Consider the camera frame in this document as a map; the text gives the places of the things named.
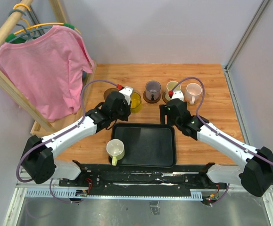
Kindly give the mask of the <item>white mug yellow handle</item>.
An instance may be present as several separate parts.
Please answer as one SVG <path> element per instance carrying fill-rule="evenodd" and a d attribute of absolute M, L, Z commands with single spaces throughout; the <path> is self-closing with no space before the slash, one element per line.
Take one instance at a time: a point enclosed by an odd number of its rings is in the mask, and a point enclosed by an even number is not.
<path fill-rule="evenodd" d="M 125 149 L 124 144 L 119 139 L 112 139 L 107 143 L 106 151 L 111 158 L 111 164 L 117 165 L 117 162 L 124 158 Z"/>

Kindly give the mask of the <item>pink mug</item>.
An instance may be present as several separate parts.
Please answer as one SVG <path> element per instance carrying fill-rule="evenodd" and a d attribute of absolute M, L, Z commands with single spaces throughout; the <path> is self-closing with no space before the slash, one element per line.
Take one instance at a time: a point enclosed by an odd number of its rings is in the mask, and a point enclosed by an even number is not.
<path fill-rule="evenodd" d="M 190 83 L 186 87 L 184 99 L 186 101 L 186 100 L 191 100 L 194 98 L 197 102 L 199 97 L 201 96 L 201 93 L 202 93 L 202 87 L 200 85 L 196 83 Z"/>

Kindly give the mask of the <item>cream mug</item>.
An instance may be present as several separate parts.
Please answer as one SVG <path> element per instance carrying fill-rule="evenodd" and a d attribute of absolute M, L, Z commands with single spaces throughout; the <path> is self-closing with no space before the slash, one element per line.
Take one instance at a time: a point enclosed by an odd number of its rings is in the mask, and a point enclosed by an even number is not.
<path fill-rule="evenodd" d="M 172 89 L 174 89 L 174 91 L 181 90 L 181 86 L 178 85 L 177 81 L 170 81 L 166 85 L 165 93 L 168 95 L 169 91 L 171 91 Z"/>

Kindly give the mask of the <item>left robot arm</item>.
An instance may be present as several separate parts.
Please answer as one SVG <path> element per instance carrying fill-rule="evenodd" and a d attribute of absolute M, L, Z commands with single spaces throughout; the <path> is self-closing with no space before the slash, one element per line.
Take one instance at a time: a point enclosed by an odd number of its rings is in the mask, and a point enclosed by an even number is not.
<path fill-rule="evenodd" d="M 92 136 L 117 120 L 127 121 L 131 114 L 133 89 L 123 88 L 111 92 L 106 100 L 89 110 L 77 122 L 49 136 L 30 137 L 25 145 L 20 166 L 36 184 L 52 178 L 69 179 L 75 186 L 86 182 L 86 174 L 77 161 L 57 161 L 64 150 L 85 137 Z"/>

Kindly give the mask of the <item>purple mug black handle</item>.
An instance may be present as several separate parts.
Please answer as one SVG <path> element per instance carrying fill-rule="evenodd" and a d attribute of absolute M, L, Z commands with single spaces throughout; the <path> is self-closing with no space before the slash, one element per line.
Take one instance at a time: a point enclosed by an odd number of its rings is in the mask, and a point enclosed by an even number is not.
<path fill-rule="evenodd" d="M 156 101 L 160 98 L 161 85 L 158 81 L 148 81 L 145 89 L 145 95 L 148 100 Z"/>

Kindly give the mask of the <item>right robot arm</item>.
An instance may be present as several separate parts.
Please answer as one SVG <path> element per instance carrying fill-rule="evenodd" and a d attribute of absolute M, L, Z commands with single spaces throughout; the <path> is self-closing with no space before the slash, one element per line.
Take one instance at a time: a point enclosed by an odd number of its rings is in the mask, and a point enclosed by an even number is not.
<path fill-rule="evenodd" d="M 199 114 L 191 115 L 187 103 L 175 98 L 159 106 L 160 122 L 175 126 L 183 135 L 208 144 L 233 160 L 235 166 L 212 163 L 199 176 L 199 183 L 210 188 L 215 183 L 242 186 L 261 197 L 273 184 L 273 153 L 263 146 L 258 149 L 222 132 Z"/>

